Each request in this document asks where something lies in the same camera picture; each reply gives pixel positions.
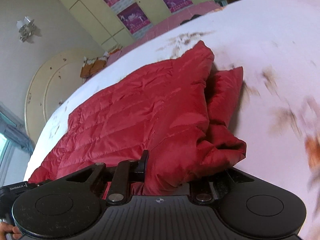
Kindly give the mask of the person's left hand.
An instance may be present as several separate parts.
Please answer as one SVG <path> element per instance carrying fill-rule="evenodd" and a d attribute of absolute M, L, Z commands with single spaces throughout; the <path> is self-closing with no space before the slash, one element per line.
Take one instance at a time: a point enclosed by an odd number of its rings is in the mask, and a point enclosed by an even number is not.
<path fill-rule="evenodd" d="M 0 222 L 0 239 L 7 240 L 6 235 L 8 234 L 11 234 L 13 239 L 20 239 L 22 237 L 22 234 L 18 227 L 6 222 Z"/>

